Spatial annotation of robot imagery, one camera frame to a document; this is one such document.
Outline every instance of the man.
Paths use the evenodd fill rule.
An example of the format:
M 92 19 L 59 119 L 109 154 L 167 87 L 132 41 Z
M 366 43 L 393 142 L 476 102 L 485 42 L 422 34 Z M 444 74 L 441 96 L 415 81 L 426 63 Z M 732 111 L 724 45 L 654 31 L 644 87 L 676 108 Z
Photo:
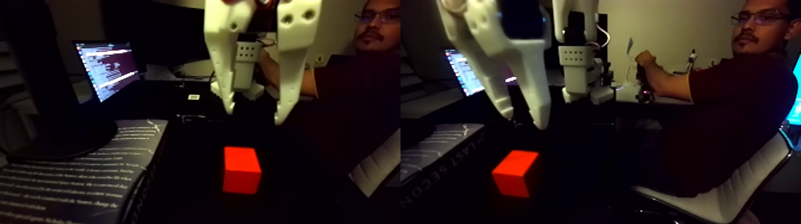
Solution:
M 339 174 L 352 170 L 400 127 L 401 0 L 369 0 L 356 18 L 357 55 L 306 70 L 301 94 L 316 100 L 299 103 L 284 124 Z M 280 88 L 279 65 L 263 53 L 264 76 Z
M 799 18 L 799 1 L 747 0 L 732 17 L 734 57 L 684 76 L 668 74 L 648 51 L 636 57 L 656 95 L 693 103 L 663 123 L 655 150 L 638 158 L 639 185 L 694 197 L 726 181 L 776 134 L 798 88 L 783 58 L 801 31 Z

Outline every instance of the red cube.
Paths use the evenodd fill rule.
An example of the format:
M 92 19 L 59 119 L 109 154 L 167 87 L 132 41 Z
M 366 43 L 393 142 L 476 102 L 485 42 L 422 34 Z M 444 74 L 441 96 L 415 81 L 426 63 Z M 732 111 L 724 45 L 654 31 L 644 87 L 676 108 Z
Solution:
M 503 195 L 528 198 L 526 179 L 529 169 L 537 160 L 538 152 L 512 150 L 493 170 L 493 179 Z
M 225 174 L 223 191 L 238 194 L 255 194 L 259 189 L 261 167 L 252 148 L 225 147 Z

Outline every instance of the man's hand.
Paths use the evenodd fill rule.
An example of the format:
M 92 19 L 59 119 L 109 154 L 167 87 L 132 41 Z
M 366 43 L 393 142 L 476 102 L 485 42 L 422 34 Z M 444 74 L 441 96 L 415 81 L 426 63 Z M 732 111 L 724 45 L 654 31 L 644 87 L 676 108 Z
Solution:
M 643 67 L 650 64 L 656 64 L 656 57 L 651 55 L 648 50 L 638 54 L 637 57 L 634 58 L 634 60 L 637 62 L 638 65 Z

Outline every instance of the white chair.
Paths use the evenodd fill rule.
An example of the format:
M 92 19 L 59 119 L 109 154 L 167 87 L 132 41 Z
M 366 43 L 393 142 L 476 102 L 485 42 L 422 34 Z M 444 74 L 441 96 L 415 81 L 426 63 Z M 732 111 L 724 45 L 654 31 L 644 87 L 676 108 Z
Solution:
M 695 198 L 679 198 L 642 186 L 637 193 L 692 218 L 709 223 L 731 223 L 748 210 L 754 192 L 762 189 L 793 154 L 793 147 L 781 130 L 731 177 L 709 192 Z
M 348 177 L 370 198 L 398 164 L 401 164 L 401 129 L 359 162 Z

